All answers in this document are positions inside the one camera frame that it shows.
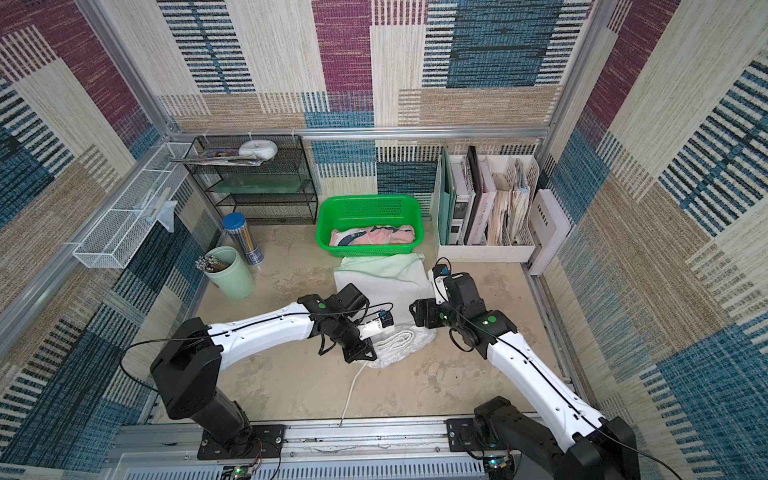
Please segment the white shirt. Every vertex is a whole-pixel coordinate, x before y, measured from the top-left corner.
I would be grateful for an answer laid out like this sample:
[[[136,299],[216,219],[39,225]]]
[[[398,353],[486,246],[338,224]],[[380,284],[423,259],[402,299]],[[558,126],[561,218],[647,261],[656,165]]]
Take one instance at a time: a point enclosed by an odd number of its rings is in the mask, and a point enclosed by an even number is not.
[[[418,327],[409,307],[435,294],[420,253],[375,257],[347,257],[334,270],[336,287],[352,284],[371,303],[372,310],[390,308],[394,325],[370,337],[377,358],[363,364],[384,369],[433,342],[436,333]]]

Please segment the pink shark print shorts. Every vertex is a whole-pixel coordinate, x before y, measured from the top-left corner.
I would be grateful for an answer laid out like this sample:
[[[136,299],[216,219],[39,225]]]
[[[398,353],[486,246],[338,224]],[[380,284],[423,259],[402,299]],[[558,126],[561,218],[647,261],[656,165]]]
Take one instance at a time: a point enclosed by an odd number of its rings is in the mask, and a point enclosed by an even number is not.
[[[331,247],[409,245],[416,239],[412,226],[372,226],[334,230],[331,233]]]

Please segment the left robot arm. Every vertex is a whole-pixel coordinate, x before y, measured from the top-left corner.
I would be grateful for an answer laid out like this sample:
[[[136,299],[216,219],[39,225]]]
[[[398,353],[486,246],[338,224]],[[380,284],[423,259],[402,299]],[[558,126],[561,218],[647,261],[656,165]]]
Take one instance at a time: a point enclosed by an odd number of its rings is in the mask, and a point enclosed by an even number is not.
[[[360,332],[370,308],[364,294],[349,284],[327,298],[304,295],[245,320],[207,325],[188,319],[165,341],[150,374],[168,417],[191,419],[202,428],[198,459],[257,464],[279,457],[285,428],[253,426],[243,408],[219,389],[219,374],[265,350],[313,337],[321,339],[322,353],[340,347],[348,363],[373,361],[373,344]]]

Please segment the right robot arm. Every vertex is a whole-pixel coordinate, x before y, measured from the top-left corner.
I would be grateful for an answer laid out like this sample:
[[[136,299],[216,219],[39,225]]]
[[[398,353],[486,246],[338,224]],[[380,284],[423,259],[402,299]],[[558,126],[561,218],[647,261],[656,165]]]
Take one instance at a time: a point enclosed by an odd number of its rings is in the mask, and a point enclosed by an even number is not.
[[[571,391],[504,313],[486,308],[468,273],[439,263],[428,278],[434,296],[410,306],[415,324],[460,335],[459,348],[501,371],[539,415],[497,396],[474,411],[481,443],[517,450],[555,479],[640,478],[636,436],[622,418],[607,419]]]

